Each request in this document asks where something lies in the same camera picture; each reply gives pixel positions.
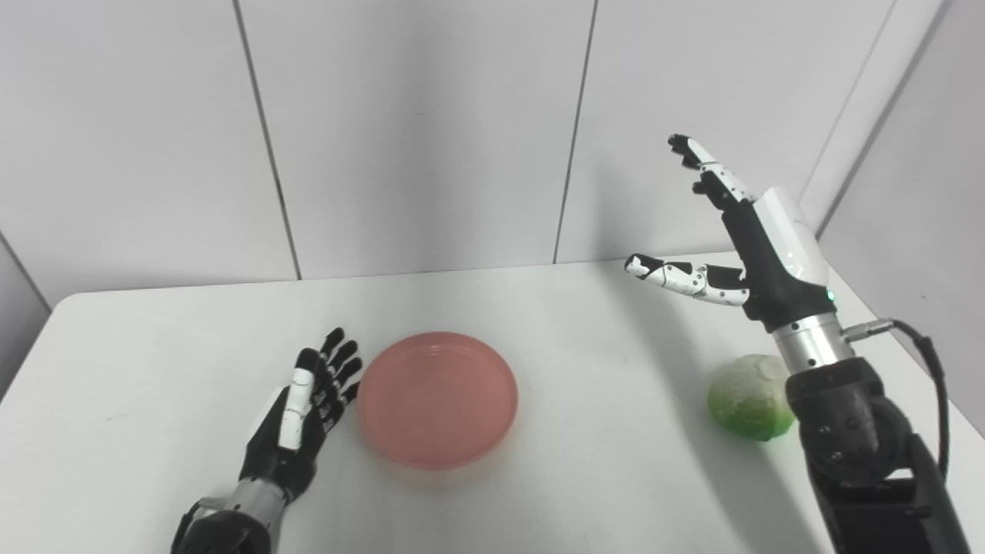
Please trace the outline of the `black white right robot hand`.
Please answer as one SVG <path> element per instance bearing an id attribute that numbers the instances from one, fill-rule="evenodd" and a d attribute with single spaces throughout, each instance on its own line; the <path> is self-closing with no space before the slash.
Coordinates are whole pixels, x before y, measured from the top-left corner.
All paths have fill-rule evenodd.
<path id="1" fill-rule="evenodd" d="M 754 192 L 692 137 L 668 139 L 683 167 L 699 173 L 694 194 L 719 210 L 742 267 L 665 262 L 631 255 L 626 273 L 710 304 L 742 306 L 768 332 L 798 320 L 834 313 L 828 263 L 801 208 L 781 187 Z"/>

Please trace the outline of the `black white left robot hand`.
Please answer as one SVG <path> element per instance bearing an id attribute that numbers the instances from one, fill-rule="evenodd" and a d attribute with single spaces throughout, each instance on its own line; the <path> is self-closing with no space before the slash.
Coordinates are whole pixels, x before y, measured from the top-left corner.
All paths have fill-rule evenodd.
<path id="1" fill-rule="evenodd" d="M 303 348 L 292 381 L 277 392 L 246 444 L 239 479 L 261 479 L 295 501 L 316 477 L 316 460 L 327 435 L 358 397 L 362 371 L 359 344 L 342 327 L 318 349 Z"/>

